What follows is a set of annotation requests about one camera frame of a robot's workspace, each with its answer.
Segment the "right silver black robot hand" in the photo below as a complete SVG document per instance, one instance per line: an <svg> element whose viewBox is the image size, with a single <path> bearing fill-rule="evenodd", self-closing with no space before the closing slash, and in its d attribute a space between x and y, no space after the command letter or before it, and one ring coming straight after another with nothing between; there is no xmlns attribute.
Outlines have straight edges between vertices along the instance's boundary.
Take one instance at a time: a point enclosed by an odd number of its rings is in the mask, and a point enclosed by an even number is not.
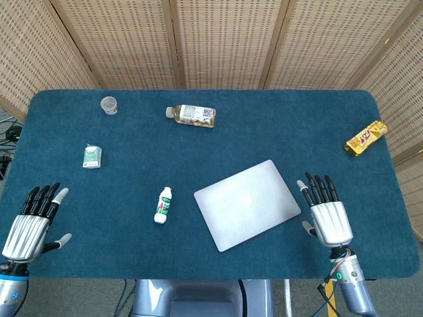
<svg viewBox="0 0 423 317"><path fill-rule="evenodd" d="M308 180L306 185L297 181L300 192L303 194L313 220L313 226L307 227L309 232L315 232L323 246L336 248L348 245L354 235L346 214L344 204L330 176L321 178L305 173Z"/></svg>

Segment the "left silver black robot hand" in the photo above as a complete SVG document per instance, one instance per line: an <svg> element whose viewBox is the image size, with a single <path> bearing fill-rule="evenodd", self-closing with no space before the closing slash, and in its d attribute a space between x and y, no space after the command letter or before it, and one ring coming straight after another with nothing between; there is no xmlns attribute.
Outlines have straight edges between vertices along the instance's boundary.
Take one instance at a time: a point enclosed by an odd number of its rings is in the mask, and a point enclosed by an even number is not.
<svg viewBox="0 0 423 317"><path fill-rule="evenodd" d="M35 187L26 197L20 213L6 239L2 255L11 263L31 264L41 254L63 248L72 238L71 233L46 243L45 239L57 211L69 192L58 190L60 183L43 188Z"/></svg>

